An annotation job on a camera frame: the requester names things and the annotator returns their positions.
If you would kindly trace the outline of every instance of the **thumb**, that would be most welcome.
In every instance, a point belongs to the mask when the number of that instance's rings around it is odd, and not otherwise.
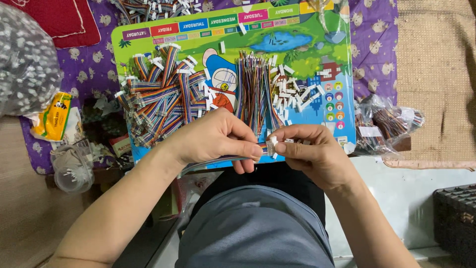
[[[263,149],[258,144],[227,138],[222,147],[221,155],[238,155],[241,157],[259,159]]]
[[[275,151],[284,157],[315,161],[319,158],[320,152],[314,145],[304,145],[298,143],[278,143]]]

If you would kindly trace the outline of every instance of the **fingernail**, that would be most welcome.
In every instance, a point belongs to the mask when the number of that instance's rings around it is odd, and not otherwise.
[[[255,146],[255,148],[253,148],[253,153],[251,155],[255,158],[259,158],[263,155],[263,149],[261,149],[261,147],[259,146]]]
[[[278,143],[274,146],[274,150],[278,154],[282,154],[286,151],[286,145],[284,143]]]

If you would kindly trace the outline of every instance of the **hand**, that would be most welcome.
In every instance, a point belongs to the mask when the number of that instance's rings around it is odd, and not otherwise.
[[[349,157],[323,125],[293,124],[276,130],[271,136],[278,139],[276,153],[286,158],[289,167],[301,170],[323,190],[359,177]],[[308,140],[312,145],[282,142],[287,138]]]
[[[238,155],[250,159],[234,161],[238,174],[254,171],[263,150],[257,145],[253,131],[225,108],[219,108],[179,128],[161,146],[176,152],[183,164],[201,163],[223,155]]]

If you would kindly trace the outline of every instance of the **left hand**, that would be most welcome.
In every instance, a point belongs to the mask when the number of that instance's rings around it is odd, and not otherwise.
[[[254,161],[259,161],[263,150],[257,145],[253,131],[225,108],[219,108],[179,128],[160,143],[186,165],[238,155],[249,159],[234,161],[238,174],[254,171]]]

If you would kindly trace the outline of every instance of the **bag of connectors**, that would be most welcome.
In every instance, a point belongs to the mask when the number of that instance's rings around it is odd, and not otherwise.
[[[383,138],[395,145],[425,123],[419,110],[393,105],[390,98],[371,95],[366,99],[372,109],[372,119],[382,132]]]
[[[0,3],[0,116],[34,116],[60,90],[53,39],[28,14]]]
[[[374,125],[369,104],[355,105],[355,125],[356,148],[353,154],[399,157],[397,151],[384,139],[380,129]]]

